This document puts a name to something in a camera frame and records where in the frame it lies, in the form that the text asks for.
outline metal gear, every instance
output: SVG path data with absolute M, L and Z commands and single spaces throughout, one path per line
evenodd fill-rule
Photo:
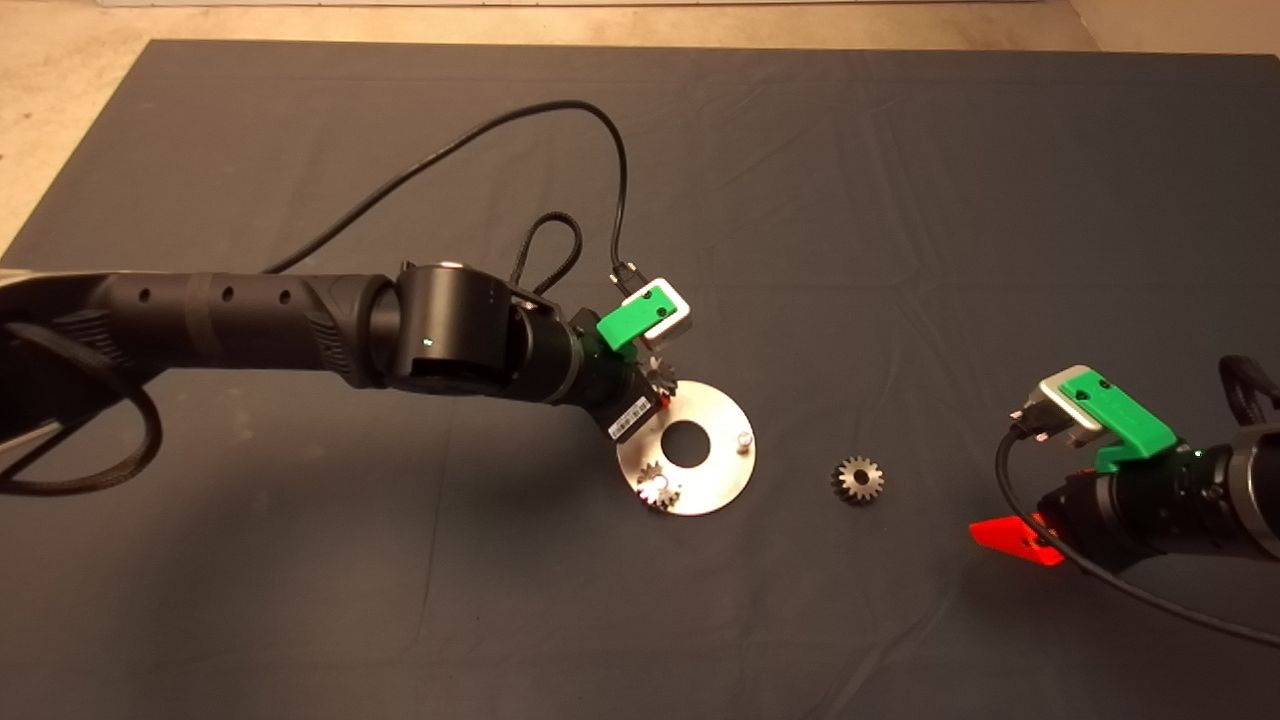
M 667 510 L 680 500 L 680 480 L 667 477 L 662 465 L 650 462 L 640 470 L 636 495 L 654 510 Z
M 662 357 L 657 355 L 649 356 L 644 377 L 653 386 L 653 389 L 658 391 L 658 395 L 664 397 L 676 396 L 676 372 Z
M 847 457 L 831 474 L 836 495 L 845 502 L 867 505 L 874 502 L 884 489 L 884 473 L 879 465 L 858 456 Z

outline green 3d-printed part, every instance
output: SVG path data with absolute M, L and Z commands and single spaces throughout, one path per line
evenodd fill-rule
M 600 318 L 595 329 L 617 352 L 675 311 L 676 304 L 667 293 L 660 287 L 650 287 L 635 300 Z
M 1169 425 L 1097 370 L 1082 373 L 1059 389 L 1120 438 L 1119 443 L 1098 450 L 1093 464 L 1100 473 L 1114 473 L 1117 462 L 1144 460 L 1178 442 Z

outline black rubber grip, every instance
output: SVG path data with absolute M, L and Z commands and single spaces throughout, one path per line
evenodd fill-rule
M 329 370 L 381 387 L 394 338 L 370 325 L 383 306 L 396 307 L 384 275 L 115 273 L 54 324 L 122 365 Z

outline concrete floor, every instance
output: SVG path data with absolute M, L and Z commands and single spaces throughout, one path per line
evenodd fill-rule
M 1276 53 L 1280 3 L 102 9 L 0 0 L 0 251 L 155 37 Z

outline black cable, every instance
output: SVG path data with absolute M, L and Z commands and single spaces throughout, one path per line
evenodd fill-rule
M 1024 439 L 1024 436 L 1016 429 L 1010 429 L 1004 439 L 1000 441 L 1000 447 L 996 450 L 996 482 L 1000 483 L 1000 492 L 1005 496 L 1005 501 L 1015 515 L 1021 518 L 1027 527 L 1032 528 L 1036 534 L 1044 542 L 1044 544 L 1052 547 L 1053 550 L 1062 553 L 1064 557 L 1075 562 L 1080 570 L 1087 574 L 1093 575 L 1102 583 L 1110 585 L 1114 589 L 1123 592 L 1124 594 L 1137 600 L 1138 602 L 1146 603 L 1156 610 L 1167 612 L 1175 618 L 1187 620 L 1188 623 L 1194 623 L 1202 628 L 1215 630 L 1242 641 L 1248 641 L 1258 644 L 1265 644 L 1274 648 L 1280 648 L 1280 635 L 1268 633 L 1266 630 L 1258 630 L 1249 628 L 1247 625 L 1238 625 L 1229 620 L 1222 620 L 1212 615 L 1206 615 L 1203 612 L 1192 610 L 1189 607 L 1183 607 L 1176 602 L 1171 602 L 1162 597 L 1155 596 L 1137 585 L 1129 584 L 1116 577 L 1115 573 L 1106 570 L 1101 565 L 1094 564 L 1092 560 L 1084 557 L 1074 547 L 1066 544 L 1057 536 L 1048 532 L 1044 525 L 1036 521 L 1030 512 L 1027 512 L 1021 507 L 1021 501 L 1014 492 L 1012 480 L 1009 477 L 1009 454 L 1014 447 L 1014 443 Z
M 486 132 L 504 126 L 512 120 L 518 120 L 521 118 L 529 118 L 532 115 L 540 115 L 543 113 L 554 113 L 558 110 L 582 110 L 590 113 L 609 131 L 609 136 L 613 138 L 613 147 L 617 150 L 618 155 L 618 199 L 617 206 L 613 214 L 613 233 L 609 237 L 609 260 L 614 268 L 625 266 L 618 255 L 618 241 L 622 237 L 622 215 L 626 211 L 627 205 L 627 149 L 622 142 L 622 133 L 618 131 L 618 126 L 613 123 L 609 115 L 599 109 L 598 106 L 585 101 L 585 100 L 552 100 L 549 102 L 539 102 L 536 105 L 527 105 L 525 108 L 517 108 L 515 110 L 503 113 L 495 118 L 488 119 L 479 126 L 462 133 L 457 140 L 445 145 L 444 147 L 436 150 L 426 159 L 410 165 L 398 176 L 383 183 L 381 187 L 369 193 L 364 200 L 357 202 L 351 210 L 347 210 L 340 218 L 338 218 L 333 224 L 325 228 L 320 234 L 307 242 L 283 260 L 279 260 L 269 265 L 264 273 L 283 273 L 289 268 L 297 265 L 303 259 L 314 254 L 315 251 L 324 247 L 330 240 L 338 237 L 342 231 L 351 227 L 352 223 L 358 220 L 365 213 L 372 209 L 375 205 L 383 201 L 388 195 L 396 191 L 399 186 L 404 184 L 413 177 L 416 177 L 422 170 L 426 170 L 431 165 L 435 165 L 440 160 L 444 160 L 449 155 L 465 147 L 471 141 L 485 135 Z
M 556 283 L 561 282 L 573 265 L 577 264 L 577 259 L 582 255 L 582 227 L 577 224 L 573 215 L 568 213 L 561 213 L 559 210 L 553 210 L 547 213 L 541 218 L 534 220 L 534 224 L 529 227 L 529 232 L 525 234 L 525 242 L 520 246 L 520 254 L 516 255 L 516 266 L 511 270 L 511 284 L 518 287 L 520 277 L 525 274 L 525 261 L 529 260 L 529 249 L 534 243 L 534 236 L 547 223 L 561 223 L 573 233 L 573 247 L 570 249 L 568 258 L 561 263 L 559 268 L 556 268 L 547 279 L 534 286 L 534 295 L 545 295 Z
M 77 370 L 101 382 L 111 388 L 116 395 L 128 400 L 142 415 L 142 443 L 128 456 L 115 465 L 100 470 L 91 475 L 73 478 L 69 480 L 27 480 L 15 478 L 18 473 L 28 468 L 32 462 L 42 457 L 46 452 L 56 447 L 60 442 L 70 437 L 81 425 L 67 427 L 49 437 L 38 446 L 19 457 L 15 462 L 0 470 L 0 493 L 4 495 L 38 495 L 38 496 L 64 496 L 93 492 L 115 487 L 132 479 L 155 459 L 160 451 L 160 442 L 164 438 L 164 429 L 160 424 L 160 411 L 142 386 L 124 378 L 115 363 L 102 354 L 86 347 L 61 334 L 29 323 L 6 323 L 5 331 L 24 342 L 49 352 L 54 357 L 68 363 Z

